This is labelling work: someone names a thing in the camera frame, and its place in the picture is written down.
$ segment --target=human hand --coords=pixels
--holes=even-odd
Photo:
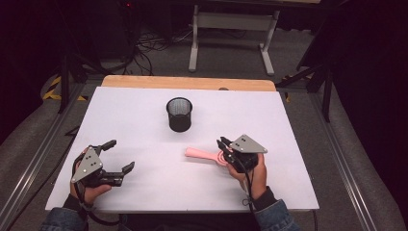
[[[245,189],[248,186],[245,173],[237,173],[230,164],[227,164],[227,168],[230,175],[240,182],[241,188]],[[252,198],[258,199],[267,190],[267,167],[265,166],[264,154],[258,153],[258,165],[249,171],[248,175],[252,181]]]
[[[80,184],[79,187],[83,189],[84,186],[80,182],[78,184]],[[84,194],[85,203],[89,204],[89,205],[92,205],[93,202],[95,201],[95,199],[99,195],[101,195],[103,193],[106,193],[106,192],[110,191],[111,189],[112,189],[112,186],[110,186],[110,185],[101,185],[101,186],[98,186],[96,188],[89,188],[89,187],[84,188],[83,190],[85,190],[85,194]],[[77,195],[77,192],[75,191],[74,183],[70,183],[70,194],[78,199],[78,195]]]

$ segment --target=white table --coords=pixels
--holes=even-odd
[[[176,96],[193,104],[185,133],[168,127],[166,103]],[[184,155],[188,146],[217,153],[216,139],[242,134],[268,150],[268,185],[276,198],[290,210],[319,208],[278,92],[99,87],[45,209],[64,204],[72,163],[85,147],[117,140],[100,155],[104,169],[121,171],[133,161],[135,168],[121,187],[98,198],[98,211],[245,212],[245,193],[224,167]]]

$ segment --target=dark background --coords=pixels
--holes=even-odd
[[[403,4],[390,2],[355,2],[347,4],[345,13],[335,13],[325,20],[320,31],[317,28],[321,17],[311,17],[302,10],[282,11],[278,27],[309,29],[317,33],[302,65],[313,66],[332,59],[334,84],[349,119],[408,223],[408,144],[405,140],[408,138],[408,96],[405,93],[408,87],[408,9]],[[74,1],[69,4],[47,0],[2,1],[0,143],[42,103],[40,89],[59,71],[63,47],[94,62],[104,58],[123,59],[129,55],[127,48],[132,46],[131,38],[138,36],[138,23],[124,23],[129,18],[123,16],[123,8],[114,1],[105,3],[107,5],[100,5],[97,11],[97,8],[87,9]],[[110,4],[118,7],[112,12],[113,8],[105,8]],[[182,15],[177,7],[171,8],[170,12],[168,6],[160,8],[172,18],[171,30],[162,32],[167,35],[180,29],[190,17],[190,13]],[[138,12],[137,7],[131,10]],[[114,22],[106,25],[105,29],[111,30],[106,36],[94,30],[108,23],[108,20],[97,19],[101,16],[99,11],[108,11],[105,13],[109,17],[105,19]],[[54,16],[60,19],[50,20]],[[154,18],[150,20],[154,27]],[[65,31],[68,34],[61,34],[62,28],[56,28],[56,23],[69,29]],[[122,45],[109,46],[113,43]]]

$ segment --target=gray carpet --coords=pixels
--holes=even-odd
[[[295,67],[313,39],[308,32],[277,30],[272,38],[269,54],[275,69],[275,75],[269,77],[265,73],[257,42],[264,38],[260,33],[247,32],[243,38],[231,38],[221,32],[208,32],[200,37],[197,70],[188,72],[191,43],[188,40],[178,42],[163,51],[145,53],[153,65],[153,73],[157,76],[197,76],[217,78],[270,79],[275,83],[288,74],[295,74]],[[234,45],[220,45],[220,39],[234,40]],[[147,59],[137,60],[148,67]],[[104,63],[105,67],[116,65]],[[127,68],[128,74],[141,75],[140,68],[132,63]],[[94,89],[100,85],[98,75],[91,76],[87,81],[82,95],[91,100]],[[44,86],[46,90],[54,77]],[[289,89],[281,90],[282,99],[293,132],[298,142],[306,167],[310,173],[320,209],[317,211],[319,230],[365,230],[358,218],[349,191],[344,185],[344,177],[335,162],[332,143],[327,138],[324,123],[319,119],[312,103],[312,95],[300,90],[304,80],[294,83]],[[289,93],[290,102],[286,102],[283,91]],[[37,177],[31,184],[21,205],[34,194],[48,173],[64,154],[71,137],[64,134],[79,126],[86,112],[89,101],[76,101],[70,110],[49,154],[40,168]],[[24,172],[36,154],[52,121],[57,116],[60,102],[44,100],[43,105],[30,115],[0,147],[0,180],[4,186],[0,192],[0,204],[4,205],[13,193],[20,175]],[[373,223],[377,230],[406,230],[403,220],[390,193],[373,169],[364,148],[359,143],[337,93],[332,94],[330,107],[331,123],[344,158],[353,173],[355,182],[364,197]],[[45,203],[52,191],[52,182],[58,176],[58,169],[51,179],[39,191],[35,199],[25,209],[12,230],[38,229],[45,218]],[[315,220],[312,212],[293,212],[296,222],[302,230],[314,230]],[[115,219],[116,215],[103,215],[104,218]],[[90,230],[116,230],[92,222]]]

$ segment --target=pink toy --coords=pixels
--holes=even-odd
[[[216,161],[221,166],[227,165],[227,162],[224,160],[224,156],[222,155],[222,151],[219,151],[218,154],[215,154],[215,153],[201,151],[201,150],[198,150],[192,147],[188,147],[186,149],[185,155],[187,157],[196,157],[196,158],[202,158],[202,159],[207,159],[207,160],[213,160],[213,161]]]

